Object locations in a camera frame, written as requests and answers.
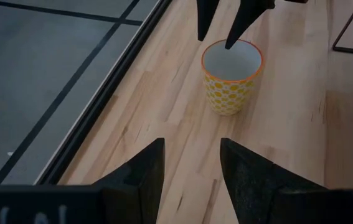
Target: wood grain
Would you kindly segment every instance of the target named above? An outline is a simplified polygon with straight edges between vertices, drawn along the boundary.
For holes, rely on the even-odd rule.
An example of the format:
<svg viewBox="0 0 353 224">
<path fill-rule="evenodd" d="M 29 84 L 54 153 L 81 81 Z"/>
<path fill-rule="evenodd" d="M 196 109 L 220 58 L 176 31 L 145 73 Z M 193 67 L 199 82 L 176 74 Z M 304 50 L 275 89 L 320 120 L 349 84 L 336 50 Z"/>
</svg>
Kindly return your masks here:
<svg viewBox="0 0 353 224">
<path fill-rule="evenodd" d="M 61 184 L 92 183 L 164 137 L 158 223 L 236 223 L 219 161 L 228 137 L 316 183 L 353 187 L 353 55 L 330 50 L 353 0 L 276 1 L 242 36 L 266 59 L 260 85 L 224 117 L 205 101 L 200 57 L 226 38 L 238 4 L 222 0 L 199 42 L 195 1 L 173 0 Z"/>
</svg>

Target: black frame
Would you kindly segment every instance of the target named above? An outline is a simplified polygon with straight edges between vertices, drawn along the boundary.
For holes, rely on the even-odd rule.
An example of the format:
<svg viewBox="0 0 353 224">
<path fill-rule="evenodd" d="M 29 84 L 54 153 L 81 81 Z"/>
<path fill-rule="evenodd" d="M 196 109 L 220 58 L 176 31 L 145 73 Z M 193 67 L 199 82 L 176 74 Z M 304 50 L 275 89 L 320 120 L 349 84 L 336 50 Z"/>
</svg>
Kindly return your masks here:
<svg viewBox="0 0 353 224">
<path fill-rule="evenodd" d="M 57 184 L 172 0 L 159 0 L 35 184 Z"/>
<path fill-rule="evenodd" d="M 353 21 L 353 13 L 350 16 L 349 20 L 346 22 L 344 28 L 341 30 L 341 32 L 339 33 L 337 39 L 334 41 L 333 45 L 332 45 L 332 49 L 337 51 L 337 52 L 345 52 L 345 53 L 351 53 L 353 54 L 353 48 L 348 48 L 348 47 L 337 47 L 337 44 L 339 42 L 339 40 L 341 39 L 341 37 L 344 35 L 346 29 L 349 27 L 349 25 L 351 24 L 351 22 Z"/>
</svg>

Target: wooden countertop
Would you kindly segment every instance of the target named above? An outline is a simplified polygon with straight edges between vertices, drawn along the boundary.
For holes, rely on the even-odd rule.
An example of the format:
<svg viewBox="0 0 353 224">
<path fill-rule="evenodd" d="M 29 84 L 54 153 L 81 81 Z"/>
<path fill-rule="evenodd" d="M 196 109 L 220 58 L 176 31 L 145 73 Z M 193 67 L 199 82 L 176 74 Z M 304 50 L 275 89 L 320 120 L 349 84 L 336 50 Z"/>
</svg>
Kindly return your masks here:
<svg viewBox="0 0 353 224">
<path fill-rule="evenodd" d="M 331 45 L 353 0 L 276 1 L 243 35 L 263 51 L 261 84 L 242 112 L 205 101 L 200 57 L 226 38 L 238 0 L 221 0 L 197 40 L 194 0 L 173 0 L 61 184 L 89 184 L 166 139 L 159 223 L 236 223 L 219 161 L 228 137 L 326 187 L 353 187 L 353 55 Z M 340 41 L 353 47 L 353 23 Z"/>
</svg>

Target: yellow dot pattern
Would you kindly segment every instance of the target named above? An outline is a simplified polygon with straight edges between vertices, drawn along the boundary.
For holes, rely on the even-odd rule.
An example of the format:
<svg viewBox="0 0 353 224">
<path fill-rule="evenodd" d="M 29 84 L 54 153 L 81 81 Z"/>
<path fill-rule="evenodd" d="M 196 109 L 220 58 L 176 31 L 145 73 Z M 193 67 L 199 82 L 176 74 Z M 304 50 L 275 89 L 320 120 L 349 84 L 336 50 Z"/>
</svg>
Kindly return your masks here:
<svg viewBox="0 0 353 224">
<path fill-rule="evenodd" d="M 221 115 L 232 115 L 239 112 L 254 87 L 253 80 L 238 83 L 218 81 L 207 74 L 204 75 L 207 99 L 211 108 Z"/>
</svg>

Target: metal frame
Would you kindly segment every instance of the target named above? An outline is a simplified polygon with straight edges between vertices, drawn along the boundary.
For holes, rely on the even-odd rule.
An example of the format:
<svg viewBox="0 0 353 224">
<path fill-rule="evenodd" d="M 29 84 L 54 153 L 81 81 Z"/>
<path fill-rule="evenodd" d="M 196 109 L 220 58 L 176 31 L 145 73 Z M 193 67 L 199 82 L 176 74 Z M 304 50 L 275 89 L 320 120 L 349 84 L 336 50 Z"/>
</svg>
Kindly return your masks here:
<svg viewBox="0 0 353 224">
<path fill-rule="evenodd" d="M 341 32 L 339 33 L 336 41 L 333 43 L 332 45 L 332 49 L 337 51 L 337 52 L 345 52 L 345 53 L 351 53 L 353 54 L 353 48 L 348 48 L 348 47 L 337 47 L 337 44 L 339 42 L 339 40 L 341 39 L 341 37 L 344 35 L 346 29 L 349 27 L 349 25 L 351 24 L 351 22 L 353 21 L 353 13 L 351 15 L 351 17 L 349 18 L 349 20 L 347 21 L 347 23 L 345 24 L 344 28 L 341 30 Z"/>
<path fill-rule="evenodd" d="M 57 108 L 67 97 L 67 95 L 70 93 L 73 86 L 78 82 L 79 78 L 83 75 L 85 70 L 93 62 L 95 57 L 100 53 L 102 48 L 113 37 L 115 32 L 118 30 L 118 28 L 122 24 L 125 24 L 126 18 L 138 3 L 139 3 L 139 0 L 132 0 L 129 6 L 123 11 L 122 15 L 119 18 L 115 18 L 115 17 L 100 17 L 98 15 L 83 14 L 79 12 L 60 11 L 56 9 L 47 9 L 47 8 L 41 8 L 41 7 L 35 7 L 35 6 L 25 6 L 21 4 L 13 4 L 13 3 L 11 4 L 11 3 L 0 1 L 0 6 L 3 6 L 3 7 L 11 7 L 11 8 L 23 9 L 27 11 L 43 12 L 43 13 L 49 13 L 49 14 L 62 15 L 62 16 L 81 17 L 85 19 L 92 19 L 92 20 L 99 20 L 99 21 L 106 21 L 106 22 L 116 21 L 111 26 L 111 28 L 107 31 L 107 33 L 101 38 L 99 43 L 97 43 L 96 47 L 85 58 L 82 64 L 78 67 L 77 71 L 67 81 L 67 83 L 64 85 L 62 90 L 51 102 L 50 106 L 45 110 L 44 114 L 39 118 L 39 120 L 36 122 L 34 127 L 25 136 L 25 138 L 22 140 L 20 145 L 18 145 L 16 150 L 13 152 L 13 155 L 1 167 L 0 184 L 2 184 L 4 179 L 11 173 L 13 167 L 19 162 L 22 155 L 28 150 L 30 145 L 34 142 L 35 138 L 39 135 L 40 131 L 44 128 L 44 126 L 50 120 L 52 115 L 56 112 Z M 136 26 L 140 26 L 141 24 L 143 24 L 143 21 L 134 21 L 132 23 L 134 23 Z"/>
</svg>

